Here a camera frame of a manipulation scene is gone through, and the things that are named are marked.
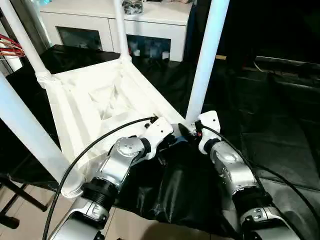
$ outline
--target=black chair leg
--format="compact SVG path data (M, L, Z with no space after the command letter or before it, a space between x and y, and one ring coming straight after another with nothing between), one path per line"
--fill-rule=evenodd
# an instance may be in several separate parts
M24 190L27 186L28 186L27 184L23 184L21 186L21 189ZM9 211L12 205L16 202L18 197L19 196L15 194L0 212L0 224L11 229L16 229L19 226L20 221L15 217L6 216L6 213Z
M11 228L16 229L19 226L20 221L14 217L0 215L0 224Z
M43 212L47 211L48 207L46 205L43 205L41 202L26 193L23 189L15 185L9 179L0 177L0 182L15 194L17 194L19 197L22 197L24 200L36 206L38 209L41 209Z

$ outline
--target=white pole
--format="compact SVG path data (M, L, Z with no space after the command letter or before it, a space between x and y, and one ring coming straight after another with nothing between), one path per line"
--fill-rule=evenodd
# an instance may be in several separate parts
M41 61L10 0L0 0L0 8L30 61L38 81L50 79L50 72Z
M69 161L1 72L0 117L55 180L60 183L70 164ZM62 189L63 195L69 198L80 195L82 193L80 187L83 181L84 177L73 169L65 181Z
M229 0L211 0L205 26L200 56L194 76L192 92L186 113L186 122L198 119L204 104L211 71L215 62L222 29L228 10Z
M125 20L124 20L124 8L122 7L122 0L113 0L114 10L115 10L115 20L116 27L118 31L118 38L120 42L120 58L124 60L131 61L129 55L127 35L125 30Z

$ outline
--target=black cable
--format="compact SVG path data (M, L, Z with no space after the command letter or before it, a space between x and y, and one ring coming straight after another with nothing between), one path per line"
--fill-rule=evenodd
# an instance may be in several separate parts
M69 173L71 172L72 168L77 164L77 162L81 159L81 157L86 153L88 152L95 144L97 144L98 142L100 142L101 140L105 139L106 137L108 137L109 135L119 131L120 129L123 129L127 126L130 126L132 124L136 124L136 123L139 123L139 122L144 122L144 121L148 121L150 120L151 122L156 119L157 117L155 116L152 116L152 117L146 117L146 118L142 118L142 119L138 119L138 120L135 120L135 121L131 121L131 122L128 122L122 126L119 126L117 127L116 129L102 135L101 137L99 137L98 139L96 139L95 141L93 141L91 144L89 144L89 146L87 146L75 159L74 161L71 163L71 165L67 168L67 170L65 171L62 179L61 179L61 182L55 192L55 195L54 195L54 198L53 198L53 201L52 201L52 204L51 204L51 207L50 207L50 210L49 210L49 213L48 213L48 217L46 219L46 222L45 222L45 226L44 226L44 231L43 231L43 236L42 236L42 240L47 240L48 238L48 232L49 232L49 227L50 227L50 222L51 222L51 218L53 216L53 213L54 213L54 210L55 210L55 207L56 207L56 204L57 204L57 201L58 201L58 198L59 198L59 195L60 195L60 192L61 192L61 189L69 175Z
M260 164L258 164L258 163L256 163L256 162L254 162L254 161L251 161L251 160L245 158L245 157L243 156L243 154L242 154L225 136L223 136L221 133L215 131L214 129L212 129L212 128L210 128L210 127L204 126L204 125L201 125L201 127L204 128L204 129L207 129L207 130L209 130L209 131L211 131L211 132L213 132L213 133L215 133L215 134L218 135L221 139L223 139L227 144L229 144L229 145L233 148L233 150L235 150L235 151L240 155L240 157L243 159L243 161L244 161L245 163L250 163L250 164L252 164L252 165L255 165L256 167L258 167L258 168L260 168L260 169L262 169L262 170L265 170L266 172L269 172L269 173L275 175L276 177L278 177L279 179L281 179L285 184L287 184L287 185L301 198L301 200L305 203L305 205L309 208L310 212L311 212L312 215L314 216L314 218L315 218L315 220L316 220L316 222L317 222L317 224L318 224L318 227L319 227L319 229L320 229L320 217L319 217L319 215L317 214L317 211L316 211L315 208L312 206L312 204L309 202L309 200L308 200L291 182L289 182L286 178L284 178L283 176L281 176L279 173L277 173L277 172L275 172L275 171L273 171L273 170L271 170L271 169L269 169L269 168L267 168L267 167L265 167L265 166L262 166L262 165L260 165Z

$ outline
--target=tile floor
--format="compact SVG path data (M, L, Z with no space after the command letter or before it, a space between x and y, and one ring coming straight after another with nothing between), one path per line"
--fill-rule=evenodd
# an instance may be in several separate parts
M50 202L53 192L35 186L28 186L25 190L34 198L47 204ZM13 192L3 188L0 191L0 209L2 209ZM51 221L52 229L59 223L66 211L72 205L72 201L61 197L56 206ZM14 203L7 215L20 220L20 225L13 230L0 224L0 240L41 240L48 211L42 212L21 197ZM226 240L210 235L206 232L173 224L159 223L155 220L146 220L134 213L111 209L109 220L102 231L106 240Z

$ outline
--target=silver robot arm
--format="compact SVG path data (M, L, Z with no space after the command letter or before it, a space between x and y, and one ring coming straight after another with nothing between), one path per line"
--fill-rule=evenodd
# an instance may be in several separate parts
M202 125L220 132L217 113L199 116ZM245 240L300 240L274 207L271 196L263 191L241 156L215 133L202 128L199 150L208 154L228 196L232 199Z
M160 117L140 137L119 138L109 156L50 236L50 240L104 240L100 233L133 164L152 159L158 145L173 132Z

